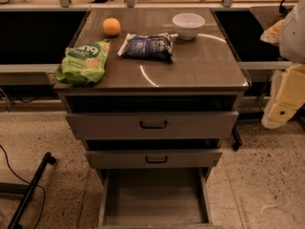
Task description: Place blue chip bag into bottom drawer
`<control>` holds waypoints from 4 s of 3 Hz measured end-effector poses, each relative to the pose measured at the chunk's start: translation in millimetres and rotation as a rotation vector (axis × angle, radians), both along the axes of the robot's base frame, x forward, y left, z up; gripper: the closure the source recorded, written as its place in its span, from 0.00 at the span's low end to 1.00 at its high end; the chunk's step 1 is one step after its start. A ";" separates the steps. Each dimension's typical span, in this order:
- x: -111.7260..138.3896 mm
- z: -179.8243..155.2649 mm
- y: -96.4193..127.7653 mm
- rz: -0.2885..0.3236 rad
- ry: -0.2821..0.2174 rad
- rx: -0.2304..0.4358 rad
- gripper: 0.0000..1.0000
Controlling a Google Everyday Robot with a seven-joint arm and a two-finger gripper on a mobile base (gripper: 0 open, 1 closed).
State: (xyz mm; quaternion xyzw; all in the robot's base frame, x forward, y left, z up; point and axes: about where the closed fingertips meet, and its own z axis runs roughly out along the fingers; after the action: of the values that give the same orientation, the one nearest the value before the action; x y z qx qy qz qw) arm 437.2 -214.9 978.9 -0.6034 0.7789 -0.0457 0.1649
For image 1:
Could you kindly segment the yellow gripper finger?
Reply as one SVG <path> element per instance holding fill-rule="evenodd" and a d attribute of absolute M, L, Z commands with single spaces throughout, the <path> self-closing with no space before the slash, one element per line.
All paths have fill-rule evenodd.
<path fill-rule="evenodd" d="M 276 70 L 272 77 L 271 99 L 261 123 L 265 128 L 284 126 L 305 104 L 305 65 L 292 63 L 285 71 Z"/>
<path fill-rule="evenodd" d="M 260 40 L 278 46 L 283 23 L 284 20 L 279 20 L 274 23 L 271 27 L 269 27 L 261 34 Z"/>

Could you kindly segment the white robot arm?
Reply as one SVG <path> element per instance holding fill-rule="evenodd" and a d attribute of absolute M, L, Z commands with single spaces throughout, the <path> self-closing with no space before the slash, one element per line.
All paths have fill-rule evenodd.
<path fill-rule="evenodd" d="M 274 72 L 271 99 L 261 119 L 265 128 L 275 129 L 305 104 L 305 0 L 299 0 L 284 19 L 264 31 L 260 40 L 277 44 L 280 55 L 291 62 L 285 71 Z"/>

